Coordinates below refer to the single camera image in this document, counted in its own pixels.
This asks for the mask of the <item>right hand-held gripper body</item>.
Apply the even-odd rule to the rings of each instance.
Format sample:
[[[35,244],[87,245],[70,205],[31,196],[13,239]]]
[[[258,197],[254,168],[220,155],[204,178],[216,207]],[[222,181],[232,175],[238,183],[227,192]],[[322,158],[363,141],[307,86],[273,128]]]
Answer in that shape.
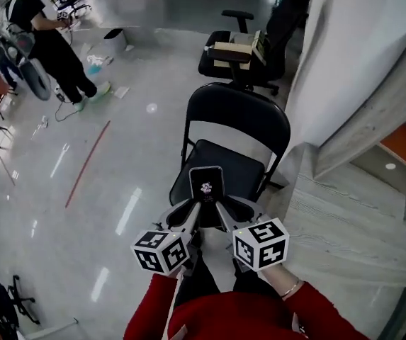
[[[290,236],[276,217],[232,232],[234,257],[258,272],[287,259]]]

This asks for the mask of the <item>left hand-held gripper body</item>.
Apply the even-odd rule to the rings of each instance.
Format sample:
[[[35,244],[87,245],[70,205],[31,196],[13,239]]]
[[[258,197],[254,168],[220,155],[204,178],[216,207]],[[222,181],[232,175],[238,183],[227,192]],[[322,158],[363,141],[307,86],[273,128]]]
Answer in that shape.
[[[130,248],[143,271],[168,276],[192,257],[191,240],[197,224],[159,227],[157,223],[139,231]]]

